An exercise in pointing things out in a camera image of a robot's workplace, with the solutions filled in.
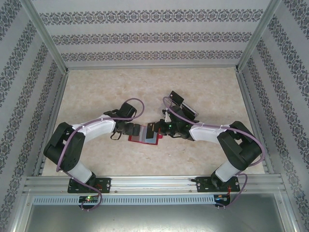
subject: beige floor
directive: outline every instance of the beige floor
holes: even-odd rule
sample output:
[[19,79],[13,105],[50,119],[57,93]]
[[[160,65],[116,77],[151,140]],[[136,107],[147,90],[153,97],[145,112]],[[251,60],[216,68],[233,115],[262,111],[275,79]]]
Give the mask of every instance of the beige floor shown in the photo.
[[[135,122],[146,125],[161,118],[162,98],[172,90],[199,112],[197,120],[216,125],[239,120],[251,128],[233,68],[71,71],[56,124],[87,122],[136,97],[146,109]],[[225,160],[221,147],[210,142],[164,137],[154,146],[128,142],[127,136],[112,141],[110,134],[85,144],[81,155],[96,175],[211,174]],[[47,160],[43,175],[62,175],[55,170]],[[263,166],[246,173],[264,173]]]

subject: black bracket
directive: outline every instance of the black bracket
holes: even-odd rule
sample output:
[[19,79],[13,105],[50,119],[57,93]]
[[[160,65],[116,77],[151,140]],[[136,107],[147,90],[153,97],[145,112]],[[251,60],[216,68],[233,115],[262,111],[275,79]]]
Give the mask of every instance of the black bracket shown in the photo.
[[[98,189],[101,193],[110,193],[111,189],[110,178],[96,178],[93,185],[94,188]],[[87,188],[73,179],[70,179],[68,186],[68,193],[96,193],[94,190]]]
[[197,192],[228,192],[229,187],[230,192],[240,191],[238,178],[236,176],[233,176],[220,188],[216,188],[211,183],[211,176],[198,176],[195,179],[191,179],[191,181],[196,182]]

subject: damask wallpaper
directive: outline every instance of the damask wallpaper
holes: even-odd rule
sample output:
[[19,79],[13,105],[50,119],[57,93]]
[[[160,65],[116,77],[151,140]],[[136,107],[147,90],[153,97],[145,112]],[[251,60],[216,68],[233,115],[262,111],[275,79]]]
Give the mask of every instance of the damask wallpaper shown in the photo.
[[285,0],[243,76],[275,172],[301,231],[309,231],[309,1]]
[[268,3],[269,0],[33,1],[69,68],[236,65]]
[[0,1],[0,232],[33,175],[62,79],[18,0]]

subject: purple cable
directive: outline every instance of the purple cable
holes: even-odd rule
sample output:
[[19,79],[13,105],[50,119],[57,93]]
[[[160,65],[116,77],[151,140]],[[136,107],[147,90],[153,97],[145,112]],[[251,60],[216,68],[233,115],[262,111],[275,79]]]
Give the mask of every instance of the purple cable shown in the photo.
[[[130,100],[137,100],[137,101],[139,101],[139,102],[141,103],[141,105],[142,105],[142,110],[141,110],[141,113],[140,113],[139,115],[134,116],[134,117],[128,117],[128,118],[123,118],[123,117],[105,117],[105,118],[97,118],[97,119],[91,120],[91,121],[89,121],[89,122],[86,122],[86,123],[84,123],[82,126],[80,126],[80,127],[78,127],[77,129],[75,129],[75,130],[72,132],[72,134],[69,136],[69,138],[68,138],[66,144],[64,145],[64,148],[63,148],[63,150],[62,150],[62,152],[61,152],[61,155],[60,155],[60,158],[59,158],[59,160],[58,160],[56,172],[59,172],[59,171],[60,171],[60,165],[61,165],[61,163],[62,163],[64,154],[65,154],[65,152],[66,152],[66,150],[67,150],[67,148],[68,148],[68,145],[69,145],[70,141],[72,140],[73,136],[74,136],[81,128],[83,128],[84,126],[87,126],[87,125],[89,125],[89,124],[91,124],[91,123],[94,123],[94,122],[99,122],[99,121],[104,121],[104,120],[110,120],[110,119],[112,119],[112,120],[133,120],[133,119],[136,119],[136,118],[140,117],[140,116],[144,113],[144,110],[145,110],[145,105],[144,105],[144,103],[142,102],[142,100],[140,100],[140,99],[138,99],[138,98],[130,98],[130,99],[126,100],[125,103],[128,102],[128,101],[130,101]],[[93,209],[99,207],[99,205],[100,205],[101,202],[102,202],[102,194],[101,194],[101,192],[100,192],[98,189],[96,189],[96,188],[94,188],[94,187],[92,187],[92,186],[90,186],[90,185],[87,185],[87,184],[83,183],[82,181],[80,181],[80,180],[74,178],[74,177],[73,177],[72,175],[70,175],[69,173],[66,173],[66,174],[67,174],[68,176],[70,176],[71,178],[73,178],[77,183],[79,183],[79,184],[81,184],[81,185],[83,185],[83,186],[85,186],[85,187],[87,187],[87,188],[90,188],[90,189],[96,191],[96,192],[99,194],[99,196],[100,196],[100,201],[98,202],[98,204],[96,204],[95,206],[93,206],[91,209],[87,209],[87,211],[90,211],[90,210],[93,210]]]
[[[184,117],[182,117],[182,116],[176,114],[174,111],[172,111],[171,108],[170,108],[171,105],[172,105],[172,102],[170,102],[170,104],[168,105],[166,100],[171,100],[171,99],[170,99],[169,97],[164,97],[164,98],[163,98],[163,103],[164,103],[164,105],[168,108],[168,110],[169,110],[172,114],[174,114],[175,116],[177,116],[178,118],[182,119],[183,121],[186,121],[186,122],[188,122],[188,123],[191,123],[191,124],[197,125],[197,126],[201,126],[201,127],[209,127],[209,128],[214,128],[214,129],[220,129],[220,128],[221,128],[221,129],[224,129],[224,130],[231,130],[231,131],[234,131],[234,132],[241,133],[241,134],[243,134],[243,135],[245,135],[245,136],[251,138],[252,140],[254,140],[254,141],[259,145],[259,147],[261,148],[262,156],[261,156],[261,158],[260,158],[257,162],[250,164],[249,167],[252,167],[252,166],[255,166],[255,165],[259,164],[259,163],[262,162],[262,160],[264,159],[265,153],[266,153],[266,152],[265,152],[265,149],[264,149],[263,145],[261,144],[261,142],[258,141],[254,136],[252,136],[252,135],[250,135],[250,134],[248,134],[248,133],[246,133],[246,132],[244,132],[244,131],[242,131],[242,130],[235,129],[235,128],[223,127],[223,126],[215,126],[215,125],[208,125],[208,124],[204,124],[204,123],[195,123],[195,122],[192,122],[192,121],[190,121],[190,120],[188,120],[188,119],[186,119],[186,118],[184,118]],[[243,190],[244,190],[244,188],[245,188],[245,186],[246,186],[246,184],[247,184],[248,176],[247,176],[245,173],[240,174],[240,172],[238,172],[237,175],[244,175],[244,176],[246,176],[245,183],[243,184],[243,186],[242,186],[241,190],[239,191],[239,193],[237,194],[237,196],[236,196],[236,197],[233,199],[233,201],[232,201],[228,206],[226,206],[225,208],[228,208],[231,204],[233,204],[233,203],[240,197],[240,194],[243,192]]]

